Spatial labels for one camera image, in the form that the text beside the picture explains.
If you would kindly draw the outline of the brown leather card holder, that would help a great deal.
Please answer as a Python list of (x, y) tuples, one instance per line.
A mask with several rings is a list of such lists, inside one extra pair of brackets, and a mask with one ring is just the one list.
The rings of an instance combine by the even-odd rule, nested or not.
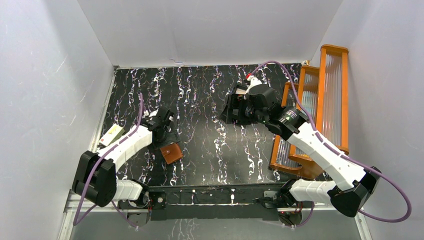
[(178, 143), (173, 143), (160, 148), (161, 154), (167, 165), (179, 161), (184, 154)]

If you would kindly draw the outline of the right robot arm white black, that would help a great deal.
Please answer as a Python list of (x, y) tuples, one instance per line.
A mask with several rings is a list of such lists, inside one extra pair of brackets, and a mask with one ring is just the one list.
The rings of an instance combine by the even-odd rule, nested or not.
[(290, 180), (265, 204), (295, 207), (299, 202), (332, 205), (353, 218), (374, 192), (379, 181), (378, 169), (366, 170), (345, 160), (321, 133), (313, 129), (305, 113), (294, 106), (281, 106), (275, 90), (266, 84), (248, 88), (237, 85), (226, 95), (220, 118), (227, 124), (263, 124), (273, 134), (306, 153), (332, 178), (331, 181)]

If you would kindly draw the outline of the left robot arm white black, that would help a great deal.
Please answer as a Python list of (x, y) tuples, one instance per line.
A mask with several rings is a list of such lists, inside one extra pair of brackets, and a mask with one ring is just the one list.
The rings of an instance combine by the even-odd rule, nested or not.
[(161, 106), (146, 112), (128, 133), (97, 152), (87, 150), (79, 160), (72, 191), (99, 207), (112, 201), (130, 201), (137, 208), (149, 202), (148, 187), (135, 179), (118, 180), (117, 170), (140, 150), (159, 149), (167, 164), (183, 157), (174, 112)]

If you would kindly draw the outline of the black plastic card box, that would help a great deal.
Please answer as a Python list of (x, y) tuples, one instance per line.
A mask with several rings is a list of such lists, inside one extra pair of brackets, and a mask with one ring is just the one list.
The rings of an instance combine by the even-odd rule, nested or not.
[(233, 88), (232, 94), (244, 95), (247, 92), (248, 87), (242, 84), (236, 84)]

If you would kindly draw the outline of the small white green box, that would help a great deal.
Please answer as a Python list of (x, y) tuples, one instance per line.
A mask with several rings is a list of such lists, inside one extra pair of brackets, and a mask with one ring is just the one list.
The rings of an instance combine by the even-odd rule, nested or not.
[(107, 131), (106, 133), (100, 138), (99, 143), (102, 146), (109, 146), (116, 140), (118, 140), (123, 134), (125, 130), (122, 126), (114, 123)]

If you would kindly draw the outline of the orange wooden tiered rack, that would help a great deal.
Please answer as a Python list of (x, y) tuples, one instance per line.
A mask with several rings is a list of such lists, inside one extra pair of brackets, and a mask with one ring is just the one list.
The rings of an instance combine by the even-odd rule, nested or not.
[[(348, 54), (346, 47), (322, 45), (319, 66), (302, 66), (299, 82), (294, 85), (316, 128), (346, 155), (350, 152)], [(306, 153), (280, 136), (275, 137), (269, 167), (310, 180), (323, 172)]]

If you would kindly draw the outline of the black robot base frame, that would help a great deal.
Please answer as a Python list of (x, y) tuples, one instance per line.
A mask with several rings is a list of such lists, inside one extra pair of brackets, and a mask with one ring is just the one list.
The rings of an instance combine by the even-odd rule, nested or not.
[(233, 185), (150, 186), (149, 204), (131, 206), (119, 201), (118, 207), (130, 213), (146, 213), (151, 221), (176, 219), (262, 219), (279, 220), (281, 214), (311, 207), (310, 202), (288, 205), (279, 195), (282, 183)]

